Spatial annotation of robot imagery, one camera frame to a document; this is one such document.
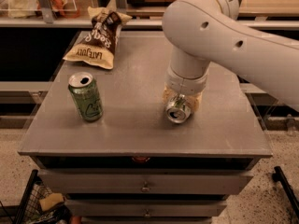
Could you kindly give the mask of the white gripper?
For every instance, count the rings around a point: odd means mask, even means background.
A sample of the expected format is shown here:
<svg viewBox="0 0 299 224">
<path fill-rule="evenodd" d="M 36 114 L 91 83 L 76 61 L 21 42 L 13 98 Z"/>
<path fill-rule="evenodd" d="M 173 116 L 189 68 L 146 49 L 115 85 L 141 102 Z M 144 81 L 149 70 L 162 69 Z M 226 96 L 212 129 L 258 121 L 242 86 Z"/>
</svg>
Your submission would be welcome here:
<svg viewBox="0 0 299 224">
<path fill-rule="evenodd" d="M 206 87 L 207 72 L 201 77 L 190 79 L 180 77 L 170 67 L 165 75 L 165 87 L 163 91 L 163 103 L 166 105 L 169 100 L 179 94 L 188 96 L 186 102 L 192 113 L 195 113 L 202 102 L 202 91 Z"/>
</svg>

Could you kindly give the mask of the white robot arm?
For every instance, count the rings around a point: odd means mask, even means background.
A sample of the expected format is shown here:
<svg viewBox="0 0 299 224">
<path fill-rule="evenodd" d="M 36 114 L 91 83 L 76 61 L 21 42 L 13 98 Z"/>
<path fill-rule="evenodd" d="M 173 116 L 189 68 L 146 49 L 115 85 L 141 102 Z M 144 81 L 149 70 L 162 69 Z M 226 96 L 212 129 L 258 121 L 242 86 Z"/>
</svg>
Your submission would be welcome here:
<svg viewBox="0 0 299 224">
<path fill-rule="evenodd" d="M 237 22 L 238 0 L 177 0 L 164 12 L 163 31 L 173 45 L 166 84 L 194 95 L 217 63 L 299 110 L 299 42 Z"/>
</svg>

